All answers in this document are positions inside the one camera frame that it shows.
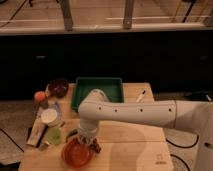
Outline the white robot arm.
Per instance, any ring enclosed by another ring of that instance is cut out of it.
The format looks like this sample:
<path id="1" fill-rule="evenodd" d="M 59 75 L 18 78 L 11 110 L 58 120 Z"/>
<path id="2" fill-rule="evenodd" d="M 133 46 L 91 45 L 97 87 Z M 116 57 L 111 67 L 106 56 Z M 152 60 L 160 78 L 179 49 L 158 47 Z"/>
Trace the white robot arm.
<path id="1" fill-rule="evenodd" d="M 213 102 L 163 100 L 110 102 L 105 92 L 93 89 L 78 107 L 78 132 L 90 143 L 100 121 L 156 126 L 197 134 L 200 137 L 193 171 L 213 171 Z"/>

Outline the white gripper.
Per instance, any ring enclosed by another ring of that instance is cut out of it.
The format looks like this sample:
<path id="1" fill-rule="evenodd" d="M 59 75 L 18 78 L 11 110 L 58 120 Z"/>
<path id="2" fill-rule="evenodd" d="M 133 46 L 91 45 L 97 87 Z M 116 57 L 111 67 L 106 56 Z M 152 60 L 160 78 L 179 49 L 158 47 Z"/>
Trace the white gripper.
<path id="1" fill-rule="evenodd" d="M 95 128 L 88 130 L 82 127 L 78 127 L 79 141 L 81 144 L 91 144 L 96 138 L 99 129 Z"/>

